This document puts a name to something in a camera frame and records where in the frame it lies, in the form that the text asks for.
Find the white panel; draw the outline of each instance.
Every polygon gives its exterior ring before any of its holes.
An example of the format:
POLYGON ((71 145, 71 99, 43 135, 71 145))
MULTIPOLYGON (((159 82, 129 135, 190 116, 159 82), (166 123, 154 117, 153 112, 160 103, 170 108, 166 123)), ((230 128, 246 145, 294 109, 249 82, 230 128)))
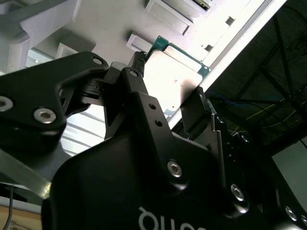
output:
POLYGON ((132 32, 127 42, 127 47, 137 52, 143 51, 148 53, 152 47, 152 44, 132 32))
POLYGON ((299 141, 273 156, 278 169, 282 173, 301 206, 307 211, 307 151, 299 141))
POLYGON ((36 52, 35 50, 29 50, 25 66, 32 67, 49 61, 52 61, 52 59, 36 52))
POLYGON ((81 145, 78 144, 74 141, 71 140, 66 140, 66 139, 61 139, 61 143, 62 143, 62 147, 65 150, 68 150, 69 152, 74 152, 76 154, 83 152, 87 149, 89 149, 89 147, 85 146, 85 145, 81 145))
POLYGON ((194 24, 181 13, 161 0, 150 0, 146 10, 153 16, 171 26, 183 36, 188 36, 194 24))
POLYGON ((102 106, 92 104, 86 111, 81 114, 92 117, 98 121, 105 122, 105 112, 102 106))
POLYGON ((104 138, 106 134, 106 125, 104 123, 82 114, 71 116, 67 119, 67 124, 87 130, 89 133, 93 133, 101 138, 104 138))
POLYGON ((71 127, 69 125, 66 126, 66 129, 63 133, 63 137, 69 138, 71 140, 76 140, 80 144, 84 144, 91 147, 104 141, 103 138, 99 138, 95 135, 79 130, 75 127, 71 127))

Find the ceiling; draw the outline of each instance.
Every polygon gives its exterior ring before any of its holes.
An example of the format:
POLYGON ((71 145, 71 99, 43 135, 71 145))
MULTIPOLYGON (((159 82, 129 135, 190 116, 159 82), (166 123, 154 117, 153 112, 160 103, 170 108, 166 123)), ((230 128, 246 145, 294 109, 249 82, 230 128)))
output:
MULTIPOLYGON (((304 0, 288 0, 278 11, 277 17, 293 88, 297 91, 307 84, 307 2, 304 0)), ((290 128, 298 126, 304 121, 304 118, 296 113, 289 103, 284 103, 284 105, 276 109, 277 106, 275 105, 267 108, 269 104, 257 104, 257 106, 236 104, 229 103, 225 99, 236 98, 244 85, 260 67, 265 68, 289 93, 280 50, 276 50, 267 64, 262 64, 276 43, 276 30, 274 21, 271 19, 207 91, 209 98, 220 99, 213 102, 215 107, 220 107, 221 101, 226 102, 225 107, 227 110, 238 115, 242 120, 246 120, 253 127, 260 127, 259 136, 264 144, 270 144, 286 131, 289 131, 290 128), (261 110, 261 108, 267 108, 268 112, 261 110)), ((278 102, 283 99, 283 96, 269 83, 264 75, 258 73, 253 83, 240 98, 278 102)), ((306 90, 303 89, 297 94, 296 99, 306 111, 306 90)), ((238 124, 231 122, 229 119, 227 124, 229 130, 235 130, 238 127, 238 124)))
MULTIPOLYGON (((38 0, 24 1, 31 4, 38 0)), ((71 31, 96 43, 93 52, 109 64, 112 61, 128 64, 134 51, 126 47, 126 43, 131 32, 135 31, 150 42, 161 35, 192 55, 203 53, 204 47, 215 46, 220 37, 226 34, 229 26, 225 22, 229 16, 236 19, 244 12, 250 17, 263 0, 210 1, 212 7, 205 16, 193 19, 195 26, 187 37, 146 12, 147 2, 83 0, 75 21, 55 32, 36 48, 55 57, 61 38, 71 31), (244 8, 248 3, 254 5, 254 8, 247 12, 244 8)), ((229 41, 234 35, 227 34, 229 41)))

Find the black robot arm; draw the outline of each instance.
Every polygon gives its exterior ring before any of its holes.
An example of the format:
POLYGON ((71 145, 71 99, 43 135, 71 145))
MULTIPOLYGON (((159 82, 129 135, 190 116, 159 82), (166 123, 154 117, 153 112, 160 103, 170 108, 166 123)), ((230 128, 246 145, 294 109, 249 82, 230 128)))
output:
POLYGON ((271 159, 231 136, 197 88, 171 132, 130 67, 90 52, 0 77, 0 171, 44 199, 43 229, 307 229, 305 211, 271 159), (106 140, 70 158, 66 118, 105 107, 106 140))

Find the metal rod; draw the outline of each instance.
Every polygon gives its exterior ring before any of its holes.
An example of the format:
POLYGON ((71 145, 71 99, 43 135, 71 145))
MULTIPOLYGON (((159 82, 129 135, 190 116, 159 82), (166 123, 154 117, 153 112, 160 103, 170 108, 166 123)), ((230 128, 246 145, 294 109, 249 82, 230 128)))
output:
POLYGON ((290 101, 290 105, 301 115, 303 119, 307 119, 307 112, 287 91, 276 81, 276 79, 266 70, 261 71, 265 78, 273 85, 273 87, 286 99, 290 101))
POLYGON ((288 92, 276 81, 276 79, 267 70, 262 69, 261 73, 285 99, 290 98, 288 92))
POLYGON ((307 122, 303 122, 298 126, 285 131, 285 133, 281 137, 271 142, 266 147, 266 152, 271 156, 274 156, 283 149, 289 147, 290 145, 298 142, 300 139, 306 137, 306 135, 307 135, 307 122))
POLYGON ((244 118, 226 109, 223 105, 215 105, 214 108, 221 117, 230 120, 247 131, 253 131, 254 127, 251 124, 249 124, 244 118))
POLYGON ((281 34, 281 30, 280 30, 280 26, 279 26, 279 23, 278 23, 277 16, 274 16, 274 25, 275 25, 276 35, 277 35, 277 39, 278 39, 278 43, 279 43, 280 53, 281 53, 282 60, 283 60, 283 68, 284 68, 286 78, 287 78, 287 82, 288 82, 289 92, 290 92, 290 95, 293 95, 294 90, 293 90, 293 83, 292 83, 292 79, 291 79, 291 73, 290 73, 290 69, 289 69, 289 65, 288 65, 286 51, 285 51, 285 48, 284 48, 284 45, 283 45, 283 38, 282 38, 282 34, 281 34))
MULTIPOLYGON (((210 98, 210 100, 220 100, 220 98, 210 98)), ((262 101, 262 100, 249 100, 249 99, 228 99, 231 102, 237 103, 256 103, 256 104, 283 104, 283 102, 279 101, 262 101)))
POLYGON ((258 69, 253 73, 253 75, 249 78, 248 82, 243 86, 243 88, 240 90, 240 92, 237 94, 236 99, 239 99, 243 96, 243 94, 246 92, 246 90, 251 86, 251 84, 254 82, 254 80, 258 77, 260 73, 260 68, 265 66, 270 59, 274 56, 276 51, 278 50, 278 43, 274 45, 274 47, 271 49, 271 51, 268 53, 268 55, 265 57, 264 61, 260 64, 258 69))
MULTIPOLYGON (((283 104, 277 104, 276 106, 274 106, 272 109, 270 108, 270 113, 274 114, 276 111, 278 111, 279 109, 281 109, 283 107, 283 104)), ((259 117, 256 121, 255 121, 255 124, 259 124, 261 121, 263 121, 264 119, 266 119, 267 116, 261 116, 259 117)))

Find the screw hole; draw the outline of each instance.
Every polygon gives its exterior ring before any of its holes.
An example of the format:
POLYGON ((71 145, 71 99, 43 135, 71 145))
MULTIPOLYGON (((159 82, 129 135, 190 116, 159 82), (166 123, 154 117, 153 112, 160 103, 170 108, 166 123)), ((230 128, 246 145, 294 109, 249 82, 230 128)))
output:
POLYGON ((156 109, 156 107, 153 104, 149 104, 149 107, 151 107, 152 109, 156 109))
POLYGON ((213 48, 213 46, 207 45, 207 46, 205 47, 205 50, 207 50, 208 52, 210 52, 210 51, 212 50, 212 48, 213 48))
POLYGON ((10 98, 0 96, 0 112, 5 112, 9 109, 12 109, 13 106, 13 101, 10 98))
POLYGON ((155 122, 155 124, 157 126, 162 127, 162 122, 161 121, 155 120, 154 122, 155 122))
POLYGON ((49 119, 49 118, 51 118, 51 115, 49 114, 49 113, 41 113, 41 115, 40 115, 42 118, 44 118, 44 119, 49 119))
POLYGON ((174 177, 181 177, 182 176, 182 169, 179 164, 177 164, 174 161, 169 161, 167 163, 167 168, 169 172, 174 176, 174 177))
POLYGON ((133 75, 134 77, 137 77, 138 76, 138 73, 133 71, 133 70, 130 70, 129 71, 131 75, 133 75))
POLYGON ((208 151, 211 151, 212 150, 211 144, 207 145, 206 148, 208 149, 208 151))
POLYGON ((102 65, 104 62, 96 57, 93 58, 93 62, 95 62, 98 65, 102 65))

